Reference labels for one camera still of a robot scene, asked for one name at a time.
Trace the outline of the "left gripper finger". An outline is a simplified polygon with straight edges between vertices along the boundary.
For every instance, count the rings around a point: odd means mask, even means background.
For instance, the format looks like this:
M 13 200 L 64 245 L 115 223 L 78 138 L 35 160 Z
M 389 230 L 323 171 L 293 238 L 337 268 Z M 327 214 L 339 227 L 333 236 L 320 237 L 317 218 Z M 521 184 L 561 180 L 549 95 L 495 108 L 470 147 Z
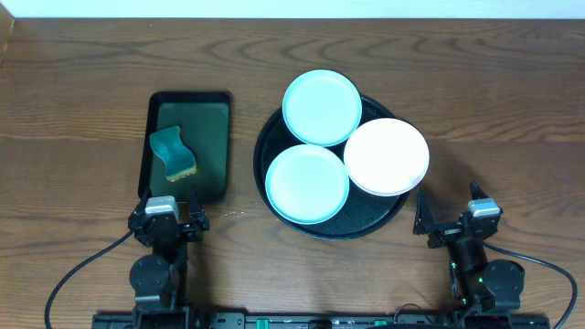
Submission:
M 192 218 L 202 218 L 204 216 L 204 209 L 199 201 L 195 184 L 192 184 L 189 189 L 188 211 L 189 216 Z
M 135 208 L 135 214 L 141 215 L 145 213 L 146 204 L 148 199 L 152 196 L 152 191 L 150 187 L 147 187 L 140 196 L 140 201 Z

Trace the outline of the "green yellow sponge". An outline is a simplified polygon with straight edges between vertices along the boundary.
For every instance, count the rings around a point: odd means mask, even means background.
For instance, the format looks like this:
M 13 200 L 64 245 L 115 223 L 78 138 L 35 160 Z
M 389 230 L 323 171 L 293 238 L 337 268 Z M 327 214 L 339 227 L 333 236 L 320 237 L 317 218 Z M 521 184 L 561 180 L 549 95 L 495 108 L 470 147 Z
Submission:
M 171 126 L 149 135 L 153 153 L 165 165 L 165 178 L 174 182 L 197 171 L 194 153 L 183 143 L 181 128 Z

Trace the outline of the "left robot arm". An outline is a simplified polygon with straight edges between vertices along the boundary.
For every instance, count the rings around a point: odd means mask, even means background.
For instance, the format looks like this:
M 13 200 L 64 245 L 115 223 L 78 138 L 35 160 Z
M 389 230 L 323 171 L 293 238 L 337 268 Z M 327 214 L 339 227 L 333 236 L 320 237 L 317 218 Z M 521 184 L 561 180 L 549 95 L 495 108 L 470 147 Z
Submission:
M 187 245 L 199 242 L 209 220 L 195 186 L 187 201 L 189 219 L 179 221 L 172 196 L 152 196 L 146 189 L 128 218 L 136 240 L 152 252 L 132 266 L 129 281 L 135 296 L 132 328 L 203 328 L 206 317 L 186 297 Z

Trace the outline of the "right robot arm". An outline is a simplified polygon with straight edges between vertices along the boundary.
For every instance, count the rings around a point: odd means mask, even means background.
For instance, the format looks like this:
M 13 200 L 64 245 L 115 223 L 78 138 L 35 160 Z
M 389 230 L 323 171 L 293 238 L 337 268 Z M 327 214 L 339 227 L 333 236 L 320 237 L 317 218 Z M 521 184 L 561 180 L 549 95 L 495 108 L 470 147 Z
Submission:
M 455 311 L 459 328 L 510 328 L 510 313 L 520 308 L 525 270 L 512 260 L 489 260 L 484 241 L 497 232 L 503 209 L 475 182 L 472 200 L 453 222 L 440 223 L 422 190 L 417 191 L 415 235 L 426 235 L 431 249 L 446 248 L 450 257 L 453 297 L 463 303 Z

